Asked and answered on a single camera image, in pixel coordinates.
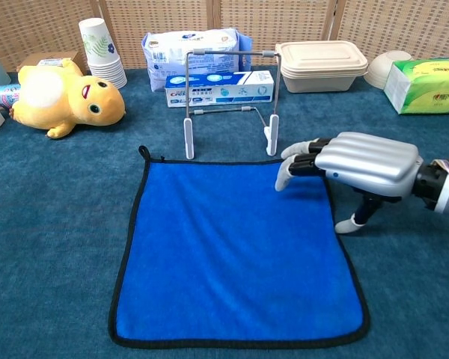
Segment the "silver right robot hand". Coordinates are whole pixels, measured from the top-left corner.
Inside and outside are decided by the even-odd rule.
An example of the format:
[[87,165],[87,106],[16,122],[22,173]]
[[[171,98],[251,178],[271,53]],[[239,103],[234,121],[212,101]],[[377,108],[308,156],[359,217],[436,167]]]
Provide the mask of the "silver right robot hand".
[[408,197],[424,163],[414,144],[361,132],[301,141],[285,148],[281,158],[276,191],[284,190],[294,177],[321,176],[363,195],[350,218],[335,225],[338,234],[360,230],[383,202]]

